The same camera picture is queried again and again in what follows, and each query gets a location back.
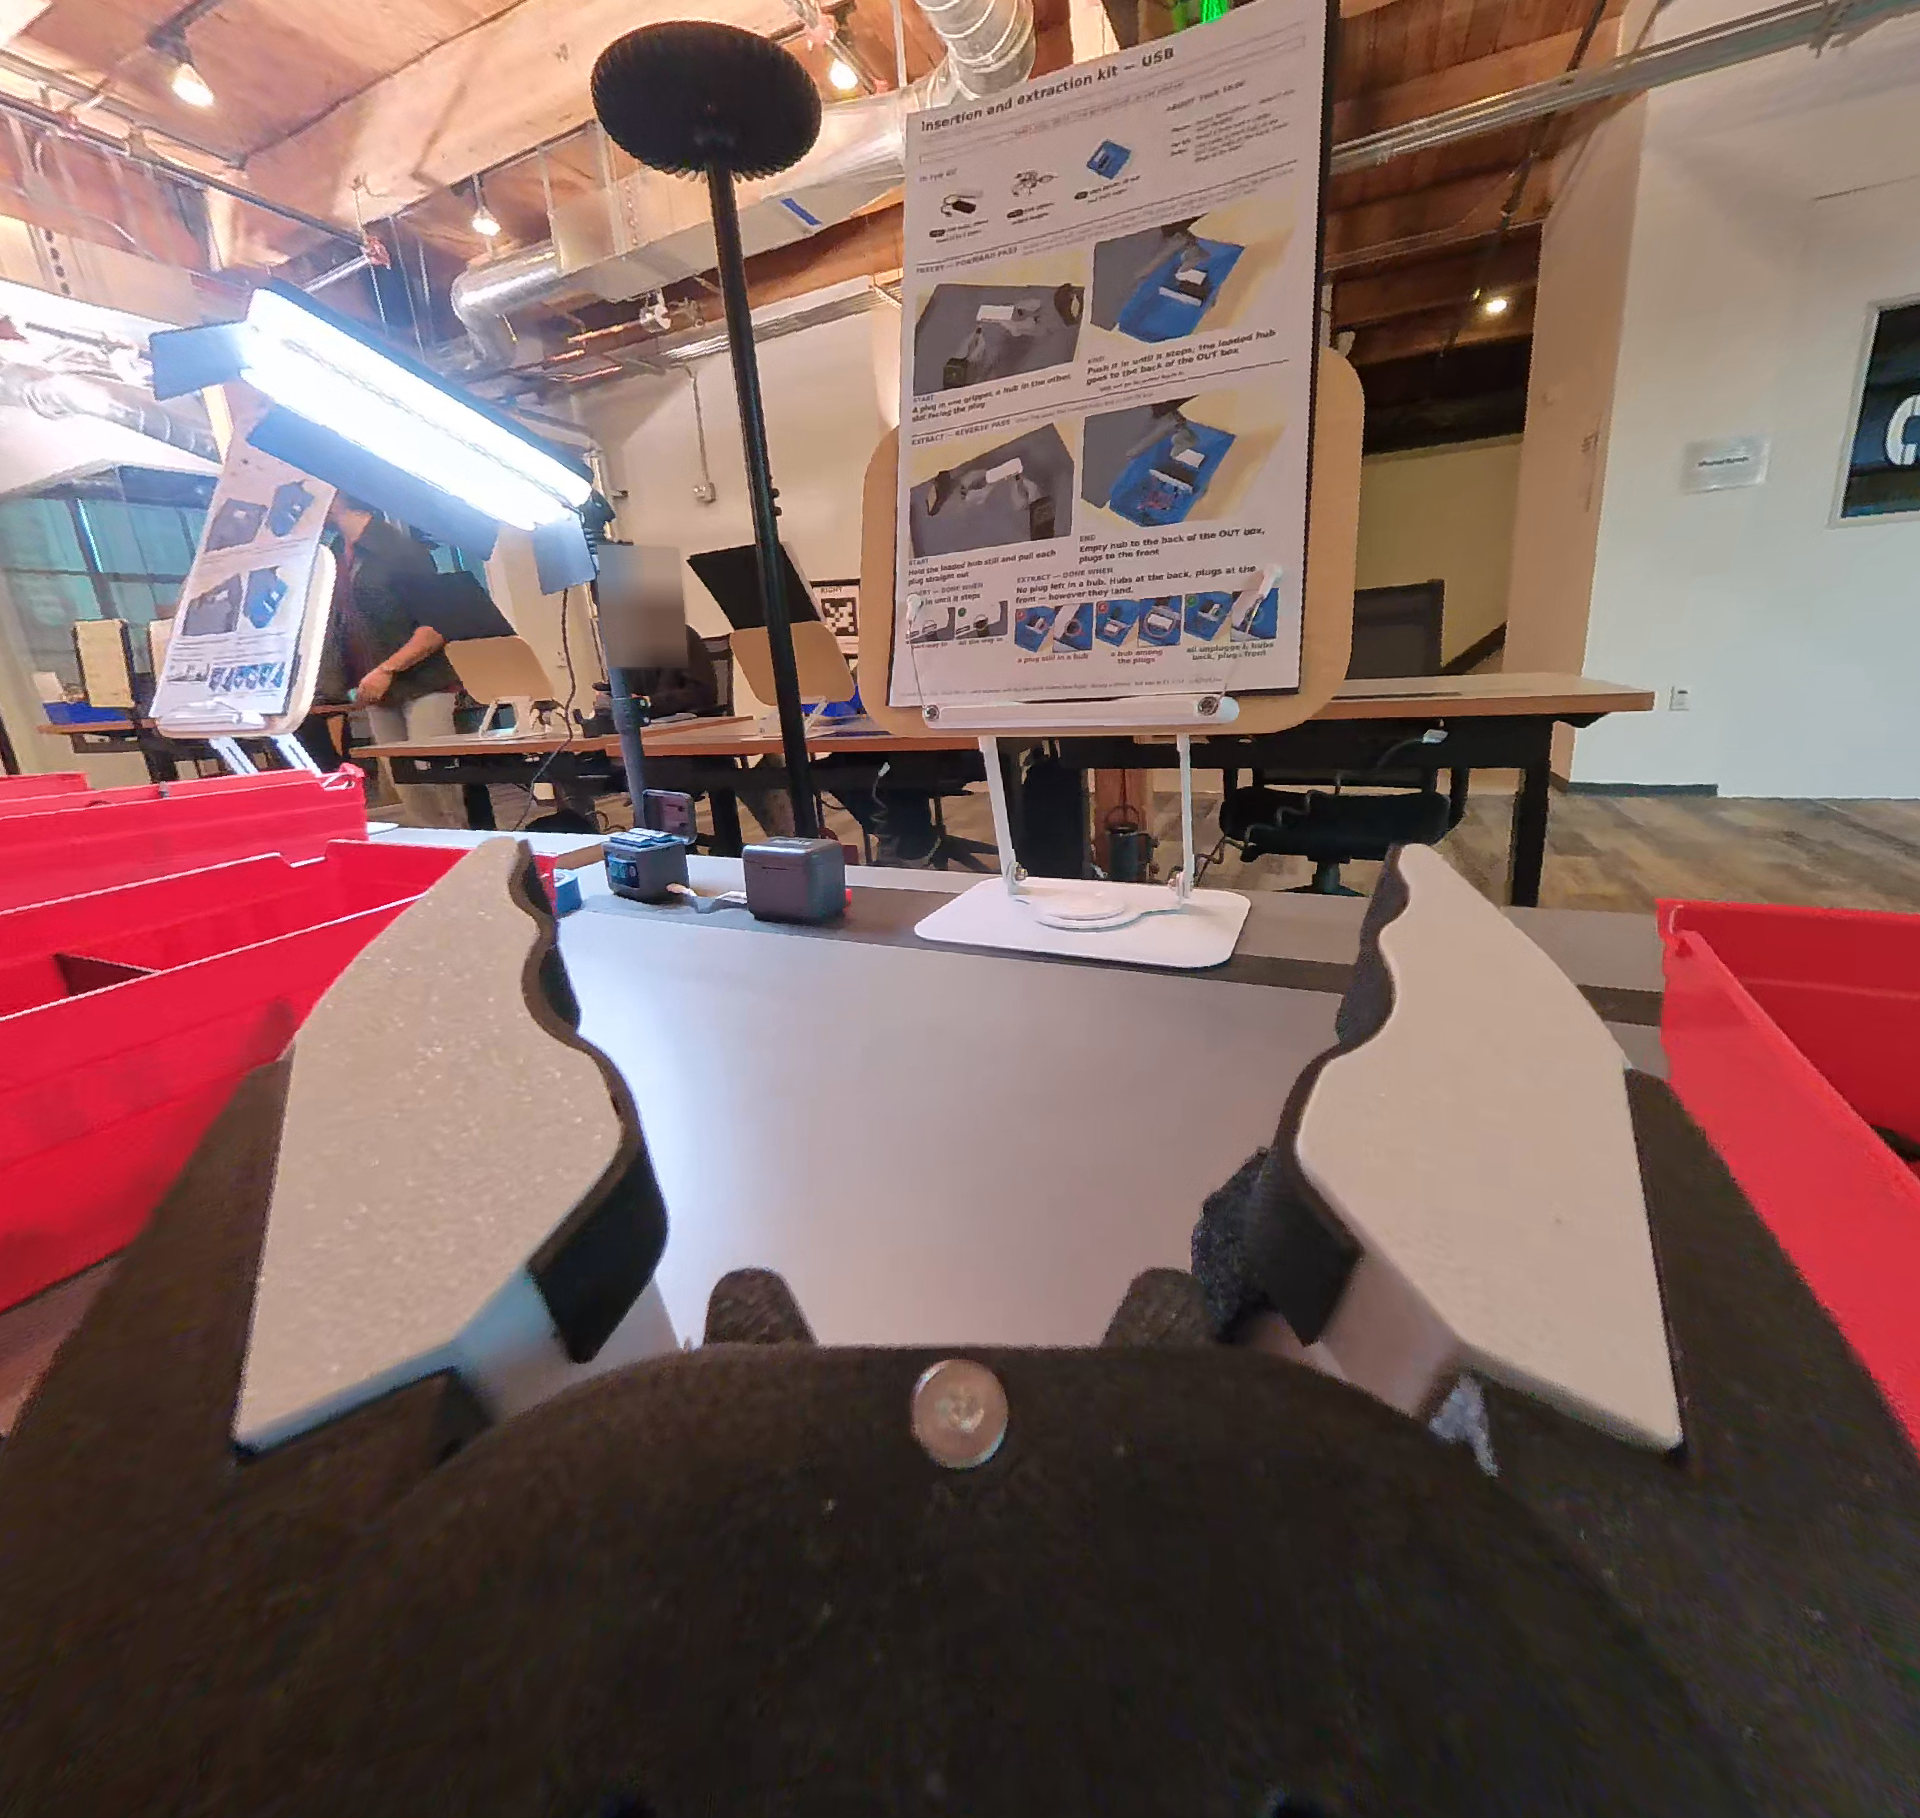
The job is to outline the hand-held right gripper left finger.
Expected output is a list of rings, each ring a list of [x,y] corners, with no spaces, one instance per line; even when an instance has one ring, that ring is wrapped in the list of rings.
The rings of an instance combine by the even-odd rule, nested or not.
[[[482,838],[298,1035],[234,1436],[286,1449],[435,1369],[510,1420],[671,1353],[660,1240],[538,863]]]

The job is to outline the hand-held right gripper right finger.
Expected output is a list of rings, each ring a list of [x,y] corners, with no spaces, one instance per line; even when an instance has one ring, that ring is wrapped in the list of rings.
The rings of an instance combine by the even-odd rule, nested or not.
[[[1267,1153],[1195,1227],[1208,1327],[1490,1449],[1487,1389],[1682,1449],[1629,1119],[1594,1002],[1436,852],[1398,852]]]

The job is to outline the red plastic bin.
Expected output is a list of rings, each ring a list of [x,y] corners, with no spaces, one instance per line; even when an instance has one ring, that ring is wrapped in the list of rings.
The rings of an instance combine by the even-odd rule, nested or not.
[[[24,772],[0,796],[0,885],[38,905],[249,856],[313,863],[334,838],[368,838],[368,781],[354,769],[111,793],[93,793],[87,772]]]
[[[339,838],[0,917],[0,1306],[152,1222],[239,1081],[463,846]]]
[[[1695,1126],[1920,1436],[1920,917],[1660,896]]]

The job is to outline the black office chair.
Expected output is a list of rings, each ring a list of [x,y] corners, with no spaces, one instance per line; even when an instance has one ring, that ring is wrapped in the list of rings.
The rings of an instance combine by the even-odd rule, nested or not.
[[[1278,793],[1246,785],[1219,796],[1219,838],[1241,863],[1298,856],[1315,863],[1315,883],[1289,891],[1351,896],[1338,872],[1351,863],[1389,863],[1398,846],[1439,846],[1462,816],[1462,803],[1425,793]]]

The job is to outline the black light stand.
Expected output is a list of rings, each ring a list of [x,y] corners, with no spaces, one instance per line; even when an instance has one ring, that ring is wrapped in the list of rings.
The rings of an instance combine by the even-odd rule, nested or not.
[[[611,539],[611,505],[598,491],[580,509],[591,558],[598,558],[598,640],[604,640],[604,669],[610,669],[610,702],[611,702],[611,733],[625,754],[625,785],[635,807],[635,831],[657,831],[653,807],[647,807],[647,723],[642,723],[642,669],[657,669],[657,607],[647,585],[642,546]]]

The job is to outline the grey cube charger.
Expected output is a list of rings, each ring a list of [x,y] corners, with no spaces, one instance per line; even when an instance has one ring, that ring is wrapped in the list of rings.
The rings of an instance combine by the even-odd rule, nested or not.
[[[843,917],[843,846],[841,838],[756,838],[740,846],[740,896],[755,917],[836,925]]]

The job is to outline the long wooden desk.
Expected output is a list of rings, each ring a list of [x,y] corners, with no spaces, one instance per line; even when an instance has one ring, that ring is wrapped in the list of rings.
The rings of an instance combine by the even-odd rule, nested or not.
[[[1471,803],[1471,772],[1516,772],[1514,807],[1514,872],[1508,905],[1534,908],[1544,883],[1544,831],[1548,831],[1548,754],[1554,733],[1594,728],[1604,713],[1650,711],[1650,689],[1577,678],[1577,674],[1475,674],[1475,678],[1357,678],[1338,685],[1329,702],[1320,702],[1298,728],[1199,728],[1195,733],[1195,772],[1225,772],[1219,796],[1230,796],[1236,772],[1267,781],[1320,781],[1320,772],[1394,772],[1383,765],[1398,740],[1418,733],[1439,733],[1436,769],[1451,781],[1451,807]],[[708,796],[708,852],[736,856],[740,821],[736,796],[755,781],[755,757],[779,757],[779,735],[756,733],[736,713],[647,728],[647,785]],[[1092,728],[1011,728],[1001,733],[1001,754],[1055,750],[1055,757],[1075,781],[1075,803],[1089,803],[1089,772],[1159,772],[1175,769],[1175,728],[1118,728],[1118,735],[1096,735]],[[970,757],[978,757],[971,735],[952,733],[896,733],[877,713],[851,733],[812,733],[812,765],[831,769],[831,793],[853,772],[877,772],[891,765],[903,785],[936,793],[955,781]],[[558,735],[435,735],[435,740],[391,740],[391,750],[350,750],[359,769],[379,757],[391,765],[397,793],[422,785],[463,785],[466,826],[495,826],[480,785],[567,785],[580,781],[591,793],[625,793],[620,735],[558,733]]]

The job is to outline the printed instruction sheet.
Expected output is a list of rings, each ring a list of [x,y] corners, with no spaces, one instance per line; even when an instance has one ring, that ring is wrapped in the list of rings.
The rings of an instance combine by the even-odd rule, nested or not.
[[[159,735],[286,735],[305,723],[328,640],[334,486],[234,441],[154,674]]]
[[[1338,0],[903,132],[891,702],[1302,685]]]

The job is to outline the black panel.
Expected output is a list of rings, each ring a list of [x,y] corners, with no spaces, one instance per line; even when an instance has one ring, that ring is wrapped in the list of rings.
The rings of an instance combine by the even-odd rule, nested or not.
[[[685,558],[708,604],[728,613],[728,629],[765,629],[765,558],[756,541],[706,546]],[[792,622],[818,622],[818,595],[794,571],[792,546],[779,541],[779,604]]]

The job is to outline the window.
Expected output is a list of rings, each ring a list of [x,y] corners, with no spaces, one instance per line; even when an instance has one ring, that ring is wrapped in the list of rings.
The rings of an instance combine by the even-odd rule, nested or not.
[[[0,566],[29,669],[80,685],[73,622],[124,621],[134,633],[179,613],[207,530],[207,491],[142,493],[58,486],[0,505]]]

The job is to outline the studio light panel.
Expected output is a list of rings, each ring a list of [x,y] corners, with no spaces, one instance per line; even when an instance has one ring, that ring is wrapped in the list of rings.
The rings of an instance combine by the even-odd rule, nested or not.
[[[154,327],[154,398],[253,385],[249,444],[323,476],[476,558],[510,530],[580,541],[591,474],[510,415],[298,286],[265,286],[239,324]]]

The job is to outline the black pole with disc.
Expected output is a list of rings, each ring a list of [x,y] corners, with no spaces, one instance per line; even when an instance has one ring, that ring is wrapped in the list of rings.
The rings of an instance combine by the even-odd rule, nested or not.
[[[591,67],[604,132],[653,170],[706,176],[714,269],[728,299],[728,348],[736,380],[736,432],[755,498],[765,629],[772,659],[786,796],[802,838],[823,831],[806,772],[802,669],[786,607],[779,493],[765,441],[765,391],[755,348],[747,247],[736,183],[792,170],[823,129],[812,77],[779,45],[719,21],[660,21],[611,40]]]

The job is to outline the grey ceiling pipe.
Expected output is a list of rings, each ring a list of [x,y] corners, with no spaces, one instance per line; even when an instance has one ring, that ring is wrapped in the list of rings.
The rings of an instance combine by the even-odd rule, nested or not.
[[[1639,97],[1690,77],[1714,77],[1766,51],[1826,50],[1870,32],[1878,21],[1914,15],[1920,0],[1790,0],[1690,40],[1619,51],[1594,70],[1559,70],[1499,97],[1479,97],[1433,117],[1389,126],[1329,150],[1329,170],[1372,170],[1412,150],[1462,147],[1516,126],[1559,117],[1588,100]]]

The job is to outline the dark wall poster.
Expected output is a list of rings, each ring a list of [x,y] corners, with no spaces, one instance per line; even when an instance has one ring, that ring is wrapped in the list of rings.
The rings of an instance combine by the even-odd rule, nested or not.
[[[1870,311],[1852,444],[1839,466],[1839,523],[1920,509],[1920,299]]]

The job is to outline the large silver air duct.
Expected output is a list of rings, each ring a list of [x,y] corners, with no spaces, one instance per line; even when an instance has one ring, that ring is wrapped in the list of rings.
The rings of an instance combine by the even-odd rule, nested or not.
[[[925,85],[823,106],[818,147],[772,176],[736,176],[740,252],[802,244],[851,219],[903,183],[903,126]],[[585,291],[604,299],[647,297],[714,269],[706,176],[625,170],[610,189],[567,197],[544,247],[476,262],[452,281],[452,311],[466,341],[507,362],[507,316]]]

